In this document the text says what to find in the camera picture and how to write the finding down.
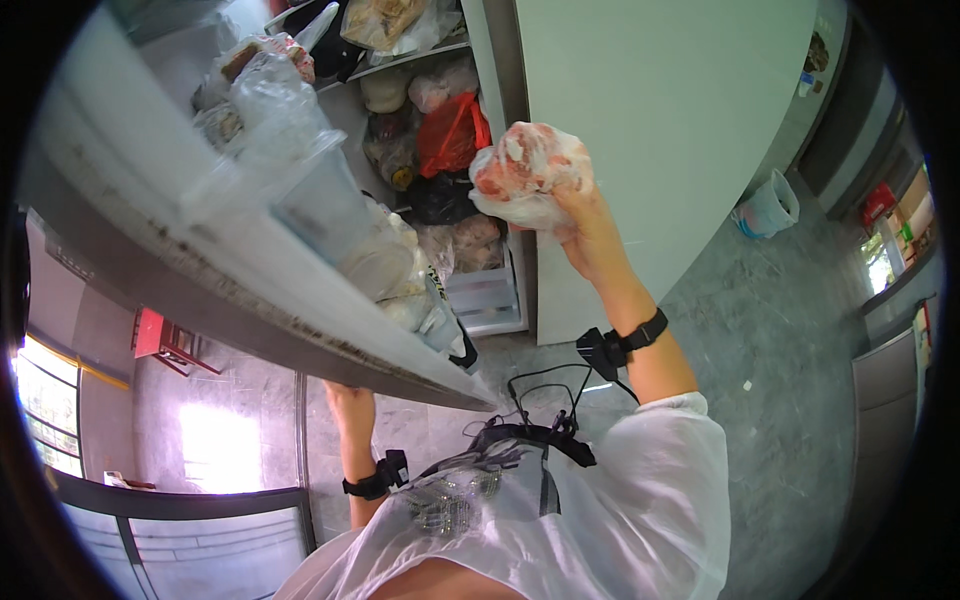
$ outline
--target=gray tile floor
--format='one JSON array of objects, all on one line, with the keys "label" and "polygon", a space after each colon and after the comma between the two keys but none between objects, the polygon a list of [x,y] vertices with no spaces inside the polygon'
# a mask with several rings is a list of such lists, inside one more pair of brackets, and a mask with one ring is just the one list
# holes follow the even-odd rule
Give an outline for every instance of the gray tile floor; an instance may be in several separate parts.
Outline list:
[{"label": "gray tile floor", "polygon": [[[723,598],[796,598],[826,567],[851,482],[853,391],[850,360],[867,343],[857,307],[869,286],[853,228],[827,222],[815,202],[770,240],[723,224],[663,302],[705,396],[727,431],[732,549]],[[480,374],[506,394],[506,380],[580,362],[572,344],[538,348],[524,334],[477,342]],[[138,361],[135,423],[142,477],[167,492],[240,492],[292,486],[294,374],[206,342],[202,357],[221,376],[189,379]],[[517,383],[574,391],[584,370]],[[750,381],[750,391],[744,383]],[[604,383],[594,375],[588,387]],[[307,453],[318,541],[348,528],[338,438],[320,380],[307,384]],[[569,404],[558,388],[524,398],[549,424]],[[615,387],[584,393],[578,410],[596,439],[634,408]],[[504,398],[503,414],[513,411]],[[487,414],[379,396],[374,451],[407,453],[419,473],[468,444]],[[223,444],[229,451],[217,449]]]}]

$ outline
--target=red plastic bag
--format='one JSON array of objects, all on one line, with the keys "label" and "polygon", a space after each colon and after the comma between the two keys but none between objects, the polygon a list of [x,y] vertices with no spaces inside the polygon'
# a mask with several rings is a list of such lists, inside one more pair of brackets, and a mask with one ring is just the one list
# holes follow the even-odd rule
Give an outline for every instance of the red plastic bag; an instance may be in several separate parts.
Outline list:
[{"label": "red plastic bag", "polygon": [[477,150],[490,145],[490,126],[476,94],[464,92],[423,116],[417,133],[420,174],[431,178],[441,171],[466,169]]}]

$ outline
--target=cable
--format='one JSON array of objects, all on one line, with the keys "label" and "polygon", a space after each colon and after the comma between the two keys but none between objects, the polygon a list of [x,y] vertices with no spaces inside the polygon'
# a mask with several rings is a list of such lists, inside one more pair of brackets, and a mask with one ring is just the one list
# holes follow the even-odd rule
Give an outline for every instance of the cable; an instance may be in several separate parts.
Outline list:
[{"label": "cable", "polygon": [[576,431],[580,429],[580,424],[577,422],[577,404],[580,404],[580,396],[584,394],[584,388],[587,386],[587,381],[590,379],[590,376],[593,375],[593,367],[590,367],[590,370],[587,371],[587,376],[584,377],[584,382],[580,384],[580,392],[577,392],[577,399],[570,402],[573,406],[570,408],[570,420],[573,421],[573,430]]},{"label": "cable", "polygon": [[530,394],[531,392],[534,392],[535,390],[542,390],[543,388],[564,388],[566,390],[566,394],[570,396],[570,404],[573,404],[573,392],[570,392],[569,386],[567,386],[565,383],[544,383],[538,386],[534,386],[529,390],[527,390],[526,392],[524,392],[523,394],[521,394],[520,398],[518,398],[517,401],[522,402],[524,396]]},{"label": "cable", "polygon": [[507,415],[493,415],[491,418],[489,418],[489,419],[487,419],[487,420],[472,420],[471,422],[469,422],[469,423],[467,423],[466,425],[464,425],[464,428],[460,430],[460,435],[464,436],[465,438],[473,438],[473,437],[476,437],[476,435],[480,433],[479,431],[478,431],[477,433],[474,433],[474,434],[469,434],[469,433],[467,433],[467,428],[470,427],[471,425],[473,425],[473,424],[475,424],[475,423],[484,423],[484,425],[486,425],[486,424],[490,423],[490,421],[496,422],[497,419],[500,419],[500,424],[503,424],[503,423],[506,422],[506,419],[509,419],[510,417],[512,417],[512,416],[515,415],[515,414],[516,414],[516,411],[514,411],[513,413],[509,413],[509,414],[507,414]]},{"label": "cable", "polygon": [[[529,426],[532,425],[533,423],[530,422],[529,414],[527,413],[527,411],[523,410],[523,405],[522,405],[521,401],[523,400],[523,397],[524,397],[524,396],[526,396],[527,394],[533,392],[534,390],[539,390],[539,389],[548,388],[548,387],[563,387],[563,388],[565,388],[567,395],[570,397],[570,414],[571,414],[571,418],[572,418],[572,414],[573,414],[574,410],[576,409],[576,404],[575,404],[575,400],[573,399],[573,392],[571,392],[571,391],[570,391],[570,388],[567,387],[565,384],[562,384],[562,383],[545,383],[545,384],[542,384],[542,385],[539,385],[539,386],[535,386],[535,387],[527,390],[527,391],[524,392],[519,398],[517,398],[517,397],[516,397],[516,388],[514,387],[514,382],[517,381],[518,379],[522,379],[523,377],[532,377],[532,376],[534,376],[534,375],[542,375],[542,374],[547,373],[547,372],[556,371],[556,370],[558,370],[558,369],[566,369],[566,368],[568,368],[568,367],[586,367],[586,368],[588,369],[587,377],[589,377],[589,374],[590,374],[591,372],[593,372],[593,367],[591,367],[590,365],[585,365],[585,364],[583,364],[583,363],[565,363],[565,364],[563,364],[563,365],[557,365],[556,367],[550,367],[549,369],[544,369],[544,370],[542,370],[542,371],[533,371],[533,372],[521,373],[521,374],[515,375],[515,376],[513,376],[513,377],[511,377],[510,379],[507,380],[507,391],[510,393],[510,397],[514,400],[514,404],[516,405],[516,409],[517,409],[518,412],[520,413],[520,416],[523,418],[523,424],[524,424],[524,426],[529,427]],[[586,386],[586,385],[587,385],[587,381],[584,380],[584,385],[580,386],[580,392],[577,394],[577,397],[578,397],[578,398],[580,397],[580,394],[583,393],[583,391],[584,391],[584,386]]]},{"label": "cable", "polygon": [[626,392],[627,394],[629,394],[634,400],[636,400],[636,403],[637,403],[637,404],[640,403],[640,398],[636,397],[636,394],[634,394],[634,391],[631,390],[630,388],[628,388],[627,386],[623,385],[622,383],[620,383],[620,380],[619,380],[619,379],[617,379],[617,380],[614,381],[613,383],[615,383],[616,385],[620,386],[620,389],[623,390],[624,392]]}]

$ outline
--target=yellow trim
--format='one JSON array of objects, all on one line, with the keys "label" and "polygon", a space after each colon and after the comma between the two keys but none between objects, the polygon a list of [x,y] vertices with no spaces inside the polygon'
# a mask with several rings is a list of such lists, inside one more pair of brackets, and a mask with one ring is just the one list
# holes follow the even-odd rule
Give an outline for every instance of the yellow trim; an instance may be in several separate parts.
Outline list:
[{"label": "yellow trim", "polygon": [[31,339],[31,340],[37,342],[38,344],[40,344],[41,346],[43,346],[44,348],[46,348],[48,352],[50,352],[51,354],[53,354],[54,356],[56,356],[56,357],[59,358],[60,360],[66,362],[66,363],[68,363],[68,364],[70,364],[70,365],[72,365],[72,366],[74,366],[74,367],[77,367],[77,368],[80,369],[81,371],[86,371],[86,372],[90,373],[91,375],[93,375],[94,377],[96,377],[97,379],[100,379],[101,381],[103,381],[103,382],[105,382],[105,383],[108,383],[108,384],[110,384],[110,385],[112,385],[112,386],[115,386],[115,387],[117,387],[117,388],[120,388],[121,390],[129,390],[129,389],[130,389],[130,384],[129,384],[129,383],[127,383],[127,382],[125,382],[125,381],[121,381],[120,379],[117,379],[116,377],[111,377],[111,376],[107,375],[106,373],[101,372],[101,371],[98,371],[98,370],[95,369],[94,367],[91,367],[90,365],[87,365],[83,360],[80,359],[80,354],[78,354],[78,355],[76,355],[76,356],[72,356],[72,357],[71,357],[71,356],[67,356],[66,354],[64,354],[63,352],[57,350],[56,348],[51,348],[49,345],[45,344],[42,340],[38,340],[38,339],[36,338],[36,336],[33,335],[33,334],[31,334],[30,332],[28,332],[27,335],[30,336],[30,339]]}]

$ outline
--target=wooden chair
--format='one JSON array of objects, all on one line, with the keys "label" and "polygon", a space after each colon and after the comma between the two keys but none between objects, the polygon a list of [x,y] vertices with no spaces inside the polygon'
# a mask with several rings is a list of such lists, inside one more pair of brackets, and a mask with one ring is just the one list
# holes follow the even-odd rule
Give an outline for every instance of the wooden chair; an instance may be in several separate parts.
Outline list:
[{"label": "wooden chair", "polygon": [[189,373],[182,371],[177,365],[184,367],[197,365],[220,374],[219,371],[197,358],[196,353],[200,346],[199,335],[146,307],[136,311],[130,346],[133,350],[133,358],[153,356],[184,377],[189,376]]}]

